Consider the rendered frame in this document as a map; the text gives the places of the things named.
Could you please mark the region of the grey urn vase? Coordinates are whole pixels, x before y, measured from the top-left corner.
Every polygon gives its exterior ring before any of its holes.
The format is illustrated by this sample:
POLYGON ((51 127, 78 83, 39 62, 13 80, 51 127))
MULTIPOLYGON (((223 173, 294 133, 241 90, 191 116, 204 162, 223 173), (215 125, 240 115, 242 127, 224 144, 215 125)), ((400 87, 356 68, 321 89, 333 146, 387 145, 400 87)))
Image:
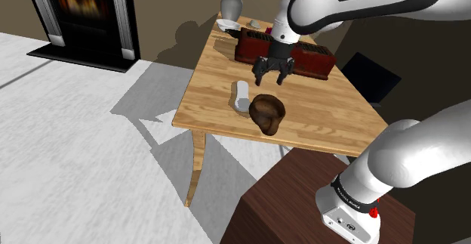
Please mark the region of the grey urn vase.
POLYGON ((243 9, 242 0, 221 0, 220 13, 223 19, 237 21, 243 9))

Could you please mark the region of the black fireplace with grey frame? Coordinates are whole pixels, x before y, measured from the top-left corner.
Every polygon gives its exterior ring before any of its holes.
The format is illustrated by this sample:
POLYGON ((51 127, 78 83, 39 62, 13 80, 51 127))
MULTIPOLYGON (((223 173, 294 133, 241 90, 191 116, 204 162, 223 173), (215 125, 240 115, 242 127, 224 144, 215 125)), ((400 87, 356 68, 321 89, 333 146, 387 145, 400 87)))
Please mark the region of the black fireplace with grey frame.
POLYGON ((140 56, 134 0, 32 0, 49 43, 29 56, 120 73, 140 56))

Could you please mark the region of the dark wooden robot stand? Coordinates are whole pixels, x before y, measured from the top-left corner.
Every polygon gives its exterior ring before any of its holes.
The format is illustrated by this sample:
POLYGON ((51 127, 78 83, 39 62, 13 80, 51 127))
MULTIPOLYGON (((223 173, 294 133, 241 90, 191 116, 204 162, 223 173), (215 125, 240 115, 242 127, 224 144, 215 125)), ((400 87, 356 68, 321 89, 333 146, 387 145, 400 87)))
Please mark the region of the dark wooden robot stand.
POLYGON ((322 223, 316 191, 347 167, 294 148, 239 200, 220 244, 349 244, 322 223))

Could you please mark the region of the black flat panel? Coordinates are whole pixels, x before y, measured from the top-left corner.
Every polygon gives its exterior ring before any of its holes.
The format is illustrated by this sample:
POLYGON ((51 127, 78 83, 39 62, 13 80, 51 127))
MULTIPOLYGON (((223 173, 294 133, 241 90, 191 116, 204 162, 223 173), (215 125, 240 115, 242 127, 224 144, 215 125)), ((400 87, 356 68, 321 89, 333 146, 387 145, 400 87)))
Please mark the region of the black flat panel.
POLYGON ((402 80, 359 52, 340 71, 373 107, 379 107, 382 99, 402 80))

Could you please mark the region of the dark red long box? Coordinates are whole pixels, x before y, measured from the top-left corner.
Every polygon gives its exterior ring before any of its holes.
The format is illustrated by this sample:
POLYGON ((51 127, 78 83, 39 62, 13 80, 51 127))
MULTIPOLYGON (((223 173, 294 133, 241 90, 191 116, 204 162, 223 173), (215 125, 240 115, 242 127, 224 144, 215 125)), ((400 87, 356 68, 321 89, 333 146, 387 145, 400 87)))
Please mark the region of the dark red long box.
MULTIPOLYGON (((274 38, 269 33, 258 32, 242 27, 240 30, 227 30, 238 39, 235 47, 235 60, 254 65, 258 57, 268 57, 269 47, 274 38)), ((326 48, 307 42, 297 42, 291 49, 294 59, 294 74, 327 80, 336 63, 335 56, 326 48)))

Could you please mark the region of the brown wooden mug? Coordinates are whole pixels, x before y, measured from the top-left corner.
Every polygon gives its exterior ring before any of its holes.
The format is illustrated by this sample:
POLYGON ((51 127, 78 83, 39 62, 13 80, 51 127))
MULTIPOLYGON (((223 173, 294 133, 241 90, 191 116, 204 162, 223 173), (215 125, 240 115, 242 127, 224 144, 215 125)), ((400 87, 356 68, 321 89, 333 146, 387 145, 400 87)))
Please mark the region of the brown wooden mug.
POLYGON ((259 94, 249 106, 249 115, 260 130, 273 136, 286 114, 284 104, 271 94, 259 94))

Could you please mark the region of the light wooden table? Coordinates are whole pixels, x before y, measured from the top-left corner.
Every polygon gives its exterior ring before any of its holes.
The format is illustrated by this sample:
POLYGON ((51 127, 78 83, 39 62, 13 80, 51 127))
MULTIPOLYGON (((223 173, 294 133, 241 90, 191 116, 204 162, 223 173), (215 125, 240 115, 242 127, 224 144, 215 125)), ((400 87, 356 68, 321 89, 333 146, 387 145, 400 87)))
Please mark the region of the light wooden table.
POLYGON ((185 206, 190 206, 202 173, 207 134, 358 156, 385 129, 384 120, 337 67, 326 81, 290 75, 277 85, 277 74, 268 73, 256 86, 251 66, 234 59, 236 39, 217 27, 220 17, 209 20, 211 32, 172 121, 192 132, 185 206), (230 106, 237 81, 248 83, 250 97, 271 94, 285 105, 286 116, 274 136, 262 134, 248 115, 230 106))

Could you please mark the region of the white oblong remote control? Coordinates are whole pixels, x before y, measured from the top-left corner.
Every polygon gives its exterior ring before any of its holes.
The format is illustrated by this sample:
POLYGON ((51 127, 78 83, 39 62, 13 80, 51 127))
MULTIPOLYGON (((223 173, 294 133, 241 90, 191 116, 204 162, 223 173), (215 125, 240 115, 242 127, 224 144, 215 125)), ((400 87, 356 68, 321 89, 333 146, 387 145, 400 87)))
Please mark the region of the white oblong remote control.
POLYGON ((237 81, 234 108, 239 112, 245 113, 249 110, 250 104, 248 83, 245 81, 237 81))

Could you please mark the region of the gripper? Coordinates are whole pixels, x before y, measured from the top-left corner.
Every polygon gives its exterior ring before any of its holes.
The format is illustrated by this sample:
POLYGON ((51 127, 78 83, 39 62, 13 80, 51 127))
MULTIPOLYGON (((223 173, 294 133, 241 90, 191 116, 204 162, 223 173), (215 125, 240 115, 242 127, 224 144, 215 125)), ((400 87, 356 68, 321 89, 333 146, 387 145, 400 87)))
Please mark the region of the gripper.
POLYGON ((282 42, 271 42, 267 58, 258 57, 252 68, 255 77, 256 86, 260 86, 261 80, 268 70, 273 70, 272 65, 278 63, 279 77, 276 83, 281 85, 284 79, 293 73, 295 60, 291 57, 294 44, 285 44, 282 42))

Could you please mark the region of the white bowl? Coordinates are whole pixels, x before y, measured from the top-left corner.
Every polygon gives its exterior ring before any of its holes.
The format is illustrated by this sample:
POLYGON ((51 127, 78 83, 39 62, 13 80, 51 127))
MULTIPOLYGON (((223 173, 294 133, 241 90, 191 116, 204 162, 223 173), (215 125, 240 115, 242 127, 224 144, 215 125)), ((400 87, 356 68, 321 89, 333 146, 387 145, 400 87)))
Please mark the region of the white bowl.
POLYGON ((239 30, 241 25, 235 21, 227 20, 227 19, 217 19, 216 20, 218 28, 225 32, 228 29, 239 30))

